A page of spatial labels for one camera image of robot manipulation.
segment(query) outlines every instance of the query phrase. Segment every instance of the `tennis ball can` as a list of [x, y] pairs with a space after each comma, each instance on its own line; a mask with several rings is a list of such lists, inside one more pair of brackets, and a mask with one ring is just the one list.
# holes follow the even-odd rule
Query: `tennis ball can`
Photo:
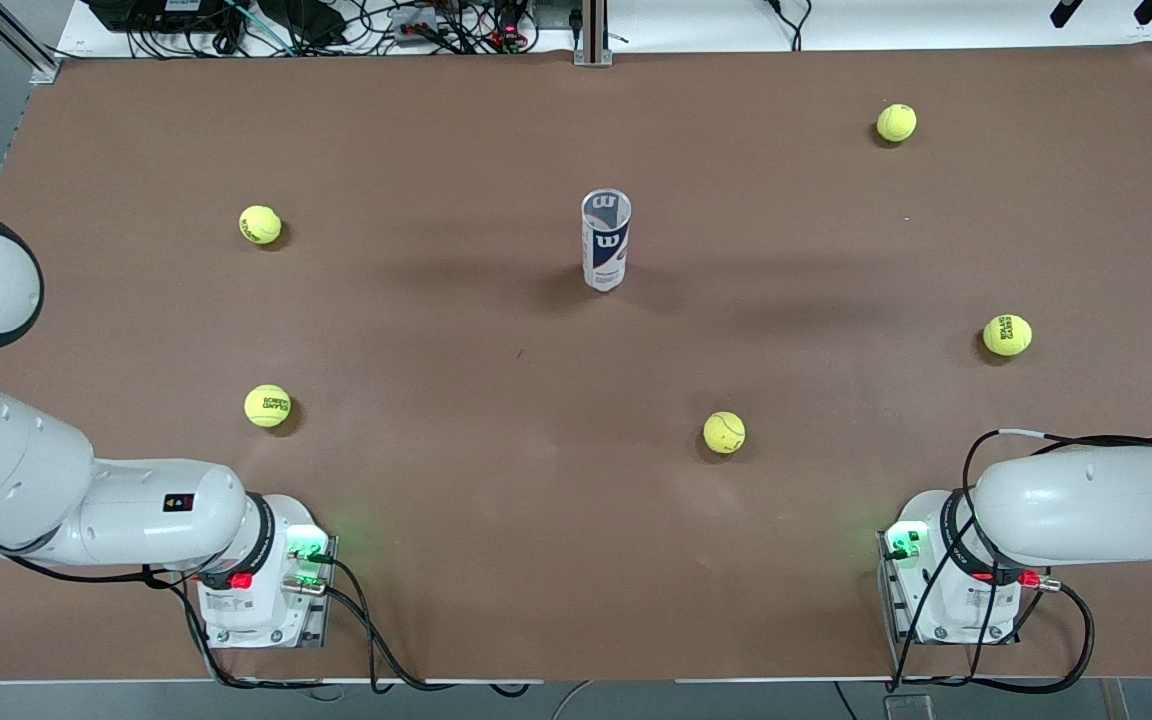
[[626, 279], [630, 199], [620, 190], [594, 190], [581, 203], [581, 266], [585, 285], [608, 291]]

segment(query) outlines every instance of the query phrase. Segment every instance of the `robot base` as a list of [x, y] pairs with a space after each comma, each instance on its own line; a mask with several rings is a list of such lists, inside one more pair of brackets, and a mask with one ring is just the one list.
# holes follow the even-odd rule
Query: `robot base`
[[321, 588], [332, 582], [332, 564], [302, 562], [293, 547], [294, 536], [316, 533], [321, 538], [319, 551], [328, 553], [334, 539], [329, 541], [306, 507], [293, 498], [267, 495], [265, 501], [274, 511], [274, 533], [270, 559], [252, 573], [251, 586], [215, 591], [197, 585], [207, 644], [215, 649], [320, 647], [328, 605]]
[[[900, 520], [886, 532], [878, 535], [878, 592], [882, 598], [882, 621], [895, 655], [896, 646], [904, 644], [910, 632], [910, 621], [923, 593], [931, 593], [923, 602], [914, 641], [924, 644], [975, 644], [980, 641], [980, 624], [990, 606], [991, 589], [947, 562], [929, 588], [929, 578], [946, 555], [941, 536], [941, 510], [950, 498], [948, 491], [929, 491], [910, 500]], [[910, 548], [911, 556], [888, 559], [899, 548]], [[984, 643], [1014, 642], [1011, 624], [1020, 606], [1020, 585], [1000, 585], [993, 592], [990, 626]]]

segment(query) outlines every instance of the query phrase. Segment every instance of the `teal cable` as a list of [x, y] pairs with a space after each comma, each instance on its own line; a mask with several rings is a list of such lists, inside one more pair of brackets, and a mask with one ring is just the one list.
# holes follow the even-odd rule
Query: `teal cable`
[[251, 14], [251, 12], [248, 8], [243, 8], [242, 5], [234, 3], [234, 0], [225, 0], [225, 3], [229, 5], [230, 8], [238, 10], [238, 13], [247, 15], [247, 18], [251, 20], [251, 22], [259, 24], [259, 26], [262, 28], [265, 28], [265, 32], [270, 33], [270, 37], [273, 37], [274, 41], [278, 41], [279, 45], [282, 45], [283, 50], [287, 51], [288, 55], [293, 55], [293, 58], [296, 56], [296, 51], [291, 50], [291, 45], [285, 44], [283, 38], [279, 37], [278, 33], [273, 31], [273, 29], [270, 29], [268, 24], [265, 24], [264, 20], [257, 18], [256, 15]]

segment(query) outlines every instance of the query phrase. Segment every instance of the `tennis ball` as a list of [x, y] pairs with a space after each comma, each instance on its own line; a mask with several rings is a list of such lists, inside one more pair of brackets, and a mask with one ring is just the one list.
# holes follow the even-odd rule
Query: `tennis ball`
[[999, 314], [980, 334], [990, 353], [1011, 357], [1029, 347], [1034, 333], [1020, 314]]
[[252, 423], [263, 429], [273, 429], [291, 414], [291, 396], [278, 386], [260, 386], [247, 393], [243, 411]]
[[745, 445], [745, 423], [726, 411], [710, 415], [705, 420], [705, 445], [722, 455], [740, 450]]
[[252, 205], [238, 215], [238, 230], [256, 245], [267, 245], [283, 232], [283, 220], [264, 205]]
[[914, 135], [914, 128], [918, 126], [918, 115], [914, 114], [914, 108], [909, 105], [892, 105], [878, 115], [878, 135], [887, 142], [908, 141]]

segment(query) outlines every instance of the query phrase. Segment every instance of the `brown table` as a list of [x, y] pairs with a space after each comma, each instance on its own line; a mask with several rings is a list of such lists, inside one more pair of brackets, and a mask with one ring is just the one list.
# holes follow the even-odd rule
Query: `brown table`
[[[870, 135], [892, 101], [920, 113], [899, 149]], [[636, 209], [608, 296], [577, 270], [600, 185]], [[280, 245], [238, 236], [253, 202]], [[104, 456], [301, 498], [432, 679], [881, 676], [874, 530], [972, 438], [1152, 433], [1149, 46], [77, 61], [0, 219], [48, 283], [0, 388]], [[991, 363], [1005, 311], [1037, 340]], [[290, 427], [243, 418], [260, 382]], [[727, 461], [718, 409], [750, 430]], [[1152, 564], [1060, 577], [1092, 673], [1152, 675]], [[361, 637], [335, 614], [325, 650], [227, 662], [361, 676]], [[1058, 675], [1078, 638], [1045, 602], [982, 668]], [[200, 674], [168, 596], [0, 561], [0, 679]]]

